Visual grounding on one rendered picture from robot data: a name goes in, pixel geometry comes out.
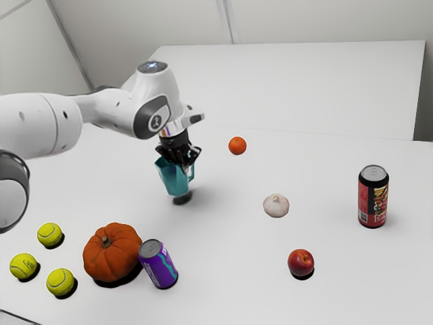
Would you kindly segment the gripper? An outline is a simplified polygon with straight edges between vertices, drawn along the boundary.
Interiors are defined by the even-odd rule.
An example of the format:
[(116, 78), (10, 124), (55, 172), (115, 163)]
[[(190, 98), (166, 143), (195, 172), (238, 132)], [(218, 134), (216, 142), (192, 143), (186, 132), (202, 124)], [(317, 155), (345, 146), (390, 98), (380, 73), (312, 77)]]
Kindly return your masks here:
[(181, 165), (186, 174), (192, 174), (192, 167), (202, 149), (193, 146), (189, 140), (188, 130), (184, 130), (173, 137), (159, 137), (160, 143), (156, 147), (157, 153), (170, 163)]

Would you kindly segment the teal faceted mug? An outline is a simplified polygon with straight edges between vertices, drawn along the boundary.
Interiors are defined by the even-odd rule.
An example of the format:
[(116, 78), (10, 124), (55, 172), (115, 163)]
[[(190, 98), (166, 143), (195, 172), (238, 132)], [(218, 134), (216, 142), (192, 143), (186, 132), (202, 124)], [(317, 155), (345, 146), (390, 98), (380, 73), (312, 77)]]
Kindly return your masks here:
[(189, 183), (195, 176), (194, 166), (192, 174), (186, 176), (181, 165), (169, 162), (162, 156), (154, 164), (168, 195), (180, 197), (189, 192)]

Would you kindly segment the small orange fruit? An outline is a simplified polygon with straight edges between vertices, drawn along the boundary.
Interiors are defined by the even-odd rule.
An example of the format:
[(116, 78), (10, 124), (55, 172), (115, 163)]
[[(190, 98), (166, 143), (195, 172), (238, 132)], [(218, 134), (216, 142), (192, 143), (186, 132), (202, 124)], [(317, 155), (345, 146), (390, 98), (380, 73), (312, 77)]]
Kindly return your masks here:
[(243, 154), (247, 149), (247, 143), (242, 137), (232, 137), (228, 143), (228, 149), (230, 153), (234, 155)]

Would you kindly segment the white garlic bulb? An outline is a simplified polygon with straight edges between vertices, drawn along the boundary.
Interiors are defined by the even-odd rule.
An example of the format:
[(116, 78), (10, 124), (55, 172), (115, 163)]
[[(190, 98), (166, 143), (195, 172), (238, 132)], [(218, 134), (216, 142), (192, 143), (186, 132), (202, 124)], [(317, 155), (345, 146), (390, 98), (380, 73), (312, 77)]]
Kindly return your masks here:
[(263, 210), (270, 217), (284, 217), (290, 210), (290, 201), (281, 194), (272, 194), (263, 200)]

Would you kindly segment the purple can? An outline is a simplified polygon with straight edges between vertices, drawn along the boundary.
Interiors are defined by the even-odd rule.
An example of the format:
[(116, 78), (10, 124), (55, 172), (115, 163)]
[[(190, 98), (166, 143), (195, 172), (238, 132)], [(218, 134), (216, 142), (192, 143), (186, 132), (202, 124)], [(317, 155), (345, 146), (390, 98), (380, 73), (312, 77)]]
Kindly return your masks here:
[(161, 241), (143, 242), (139, 247), (139, 261), (156, 288), (164, 290), (177, 283), (179, 273)]

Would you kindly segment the orange pumpkin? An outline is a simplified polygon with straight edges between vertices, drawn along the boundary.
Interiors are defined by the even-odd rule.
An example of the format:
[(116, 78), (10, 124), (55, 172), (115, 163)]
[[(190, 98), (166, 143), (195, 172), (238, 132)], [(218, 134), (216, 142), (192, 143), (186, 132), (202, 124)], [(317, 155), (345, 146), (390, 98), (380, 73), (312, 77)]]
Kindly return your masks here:
[(139, 263), (143, 243), (135, 228), (109, 223), (96, 230), (83, 249), (85, 272), (94, 280), (115, 282), (128, 276)]

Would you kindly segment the red apple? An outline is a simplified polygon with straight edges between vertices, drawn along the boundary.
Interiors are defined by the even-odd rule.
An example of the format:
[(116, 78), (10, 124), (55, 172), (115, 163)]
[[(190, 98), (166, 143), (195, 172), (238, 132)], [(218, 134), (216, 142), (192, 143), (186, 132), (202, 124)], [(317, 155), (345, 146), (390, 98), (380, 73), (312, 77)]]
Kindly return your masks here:
[(304, 249), (293, 250), (288, 256), (288, 267), (295, 276), (307, 276), (315, 267), (313, 255)]

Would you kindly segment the yellow tennis ball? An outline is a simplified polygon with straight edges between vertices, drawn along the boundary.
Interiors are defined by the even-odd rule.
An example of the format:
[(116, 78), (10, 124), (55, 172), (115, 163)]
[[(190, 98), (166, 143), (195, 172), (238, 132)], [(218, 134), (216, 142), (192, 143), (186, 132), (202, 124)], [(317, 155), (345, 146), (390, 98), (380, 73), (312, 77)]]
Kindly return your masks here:
[(59, 244), (62, 236), (63, 232), (56, 223), (45, 223), (37, 230), (37, 239), (46, 248)]
[(9, 262), (11, 274), (19, 280), (31, 277), (37, 269), (37, 260), (28, 253), (20, 253)]
[(47, 290), (56, 297), (69, 294), (74, 288), (75, 278), (72, 272), (65, 268), (53, 270), (46, 279)]

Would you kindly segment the red and black can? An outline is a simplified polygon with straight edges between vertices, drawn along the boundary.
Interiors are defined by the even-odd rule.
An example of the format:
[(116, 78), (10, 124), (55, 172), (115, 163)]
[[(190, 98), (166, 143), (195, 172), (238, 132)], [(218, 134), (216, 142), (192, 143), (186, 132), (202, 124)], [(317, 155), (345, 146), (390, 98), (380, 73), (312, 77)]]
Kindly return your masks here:
[(375, 229), (386, 222), (389, 174), (379, 165), (367, 165), (358, 177), (358, 220)]

